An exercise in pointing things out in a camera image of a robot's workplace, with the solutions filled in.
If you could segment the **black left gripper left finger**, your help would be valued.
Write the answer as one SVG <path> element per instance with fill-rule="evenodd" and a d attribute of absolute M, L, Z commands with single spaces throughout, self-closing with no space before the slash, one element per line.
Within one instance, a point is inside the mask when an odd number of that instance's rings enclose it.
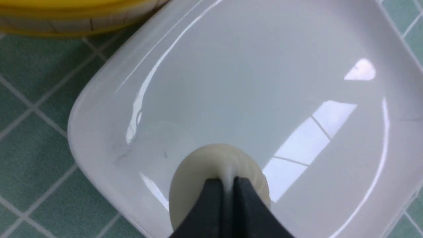
<path fill-rule="evenodd" d="M 221 238 L 223 185 L 220 179 L 207 179 L 200 196 L 171 238 Z"/>

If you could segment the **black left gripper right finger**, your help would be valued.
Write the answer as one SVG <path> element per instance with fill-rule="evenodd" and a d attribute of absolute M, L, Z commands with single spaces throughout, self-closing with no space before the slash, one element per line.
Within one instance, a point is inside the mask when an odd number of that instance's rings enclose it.
<path fill-rule="evenodd" d="M 260 199 L 248 178 L 234 179 L 234 238 L 293 238 Z"/>

